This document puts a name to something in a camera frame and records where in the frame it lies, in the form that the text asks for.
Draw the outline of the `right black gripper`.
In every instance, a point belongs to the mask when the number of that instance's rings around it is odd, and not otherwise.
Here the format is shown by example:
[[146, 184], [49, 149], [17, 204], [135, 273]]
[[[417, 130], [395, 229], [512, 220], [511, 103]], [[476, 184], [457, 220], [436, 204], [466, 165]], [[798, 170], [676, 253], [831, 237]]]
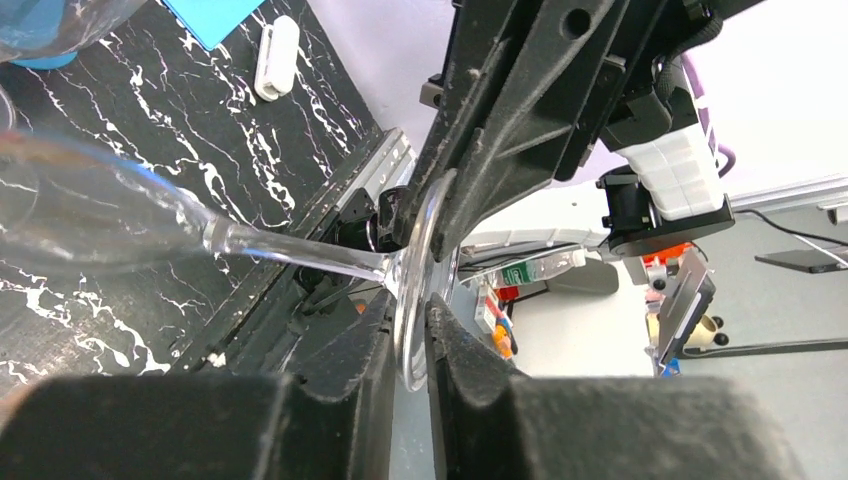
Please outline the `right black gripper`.
[[682, 55], [728, 17], [724, 1], [456, 2], [397, 235], [415, 238], [425, 193], [447, 175], [427, 243], [437, 259], [554, 176], [573, 178], [597, 141], [617, 152], [699, 125]]

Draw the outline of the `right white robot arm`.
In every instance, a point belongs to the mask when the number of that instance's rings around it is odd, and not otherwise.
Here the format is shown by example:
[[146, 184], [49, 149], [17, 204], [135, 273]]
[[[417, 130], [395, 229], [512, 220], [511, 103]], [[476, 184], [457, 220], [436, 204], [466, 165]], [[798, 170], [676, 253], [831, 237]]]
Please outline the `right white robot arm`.
[[459, 1], [438, 112], [393, 236], [443, 260], [487, 217], [572, 178], [602, 143], [602, 223], [619, 256], [731, 226], [686, 51], [737, 1]]

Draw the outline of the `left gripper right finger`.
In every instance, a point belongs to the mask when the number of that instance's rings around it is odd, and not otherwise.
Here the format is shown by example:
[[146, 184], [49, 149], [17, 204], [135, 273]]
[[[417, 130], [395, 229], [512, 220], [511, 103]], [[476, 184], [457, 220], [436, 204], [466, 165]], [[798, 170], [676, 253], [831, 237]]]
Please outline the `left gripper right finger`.
[[801, 479], [777, 424], [713, 378], [534, 378], [426, 305], [440, 479]]

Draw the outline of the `light blue wine glass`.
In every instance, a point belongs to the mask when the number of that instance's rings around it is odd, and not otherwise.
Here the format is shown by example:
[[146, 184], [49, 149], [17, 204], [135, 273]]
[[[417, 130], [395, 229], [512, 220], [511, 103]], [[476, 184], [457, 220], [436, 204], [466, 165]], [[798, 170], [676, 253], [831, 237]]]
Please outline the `light blue wine glass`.
[[1, 61], [75, 54], [126, 22], [144, 0], [1, 0]]

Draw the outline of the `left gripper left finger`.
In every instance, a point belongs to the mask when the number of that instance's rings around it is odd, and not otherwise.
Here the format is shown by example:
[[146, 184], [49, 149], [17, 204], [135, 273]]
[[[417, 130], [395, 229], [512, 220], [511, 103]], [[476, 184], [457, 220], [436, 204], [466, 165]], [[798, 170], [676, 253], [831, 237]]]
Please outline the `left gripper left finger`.
[[5, 479], [384, 479], [387, 293], [294, 373], [60, 376], [1, 431]]

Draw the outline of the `clear wine glass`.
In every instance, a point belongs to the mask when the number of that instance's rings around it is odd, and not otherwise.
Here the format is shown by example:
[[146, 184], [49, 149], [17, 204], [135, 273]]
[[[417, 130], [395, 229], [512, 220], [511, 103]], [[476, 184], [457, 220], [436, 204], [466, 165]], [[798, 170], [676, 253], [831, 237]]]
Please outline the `clear wine glass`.
[[[427, 243], [451, 175], [431, 186], [399, 254], [393, 351], [406, 389], [427, 378], [421, 314], [437, 264]], [[1, 257], [54, 274], [132, 271], [177, 258], [215, 254], [257, 257], [262, 241], [293, 263], [305, 247], [290, 235], [238, 223], [140, 164], [109, 151], [34, 132], [1, 135]]]

